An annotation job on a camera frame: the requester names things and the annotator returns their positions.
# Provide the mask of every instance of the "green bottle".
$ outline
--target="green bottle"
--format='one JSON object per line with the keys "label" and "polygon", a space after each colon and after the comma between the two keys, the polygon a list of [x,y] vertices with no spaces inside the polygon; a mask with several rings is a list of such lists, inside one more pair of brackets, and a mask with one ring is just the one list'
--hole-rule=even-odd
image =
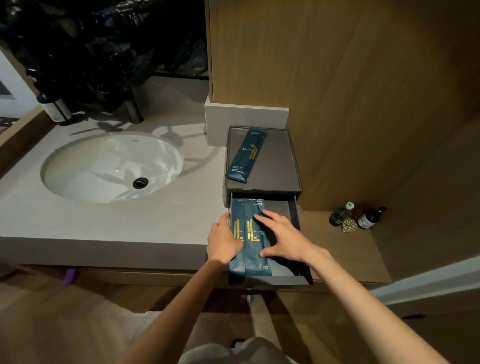
{"label": "green bottle", "polygon": [[330,222],[330,225],[332,226],[340,226],[342,225],[342,222],[347,219],[350,214],[352,213],[352,209],[355,206],[351,202],[347,202],[345,207],[339,207],[336,209],[332,214],[330,215],[330,219],[328,219],[328,222]]}

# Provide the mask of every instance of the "person's right arm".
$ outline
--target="person's right arm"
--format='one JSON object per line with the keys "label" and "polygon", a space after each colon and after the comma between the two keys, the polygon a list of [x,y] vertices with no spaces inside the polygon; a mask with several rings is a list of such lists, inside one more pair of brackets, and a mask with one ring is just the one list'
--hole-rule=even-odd
{"label": "person's right arm", "polygon": [[380,363],[448,363],[348,274],[326,249],[312,244],[286,217],[266,210],[263,213],[270,218],[255,218],[274,232],[277,243],[263,249],[260,256],[282,256],[309,265],[343,305]]}

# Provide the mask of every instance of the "oval white sink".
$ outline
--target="oval white sink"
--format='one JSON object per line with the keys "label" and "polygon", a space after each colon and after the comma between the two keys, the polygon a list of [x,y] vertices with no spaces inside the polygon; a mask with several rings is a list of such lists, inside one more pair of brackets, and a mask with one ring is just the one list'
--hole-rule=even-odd
{"label": "oval white sink", "polygon": [[59,196],[102,203],[151,194],[171,183],[182,168],[183,154],[168,139],[119,132],[57,149],[45,160],[41,177]]}

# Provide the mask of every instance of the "white countertop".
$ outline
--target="white countertop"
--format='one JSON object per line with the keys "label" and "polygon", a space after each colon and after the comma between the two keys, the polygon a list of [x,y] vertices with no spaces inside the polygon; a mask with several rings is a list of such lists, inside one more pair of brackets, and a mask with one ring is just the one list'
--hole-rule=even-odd
{"label": "white countertop", "polygon": [[[226,148],[207,146],[204,134],[207,93],[207,81],[160,77],[137,90],[145,121],[120,128],[169,139],[185,165],[169,185],[129,201],[75,202],[46,188],[40,169],[56,148],[119,122],[88,119],[56,126],[0,180],[0,255],[24,264],[198,268],[211,224],[227,210]],[[172,244],[201,247],[193,248],[195,258],[183,249],[182,258]]]}

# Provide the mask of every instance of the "black drain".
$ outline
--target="black drain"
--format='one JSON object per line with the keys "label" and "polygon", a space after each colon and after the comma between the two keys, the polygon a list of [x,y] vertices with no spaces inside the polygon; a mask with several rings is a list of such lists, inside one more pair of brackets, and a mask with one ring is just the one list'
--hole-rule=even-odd
{"label": "black drain", "polygon": [[133,181],[133,188],[136,188],[137,190],[140,190],[141,188],[144,188],[147,185],[148,185],[148,179],[145,177],[140,177],[140,178],[137,178],[135,181]]}

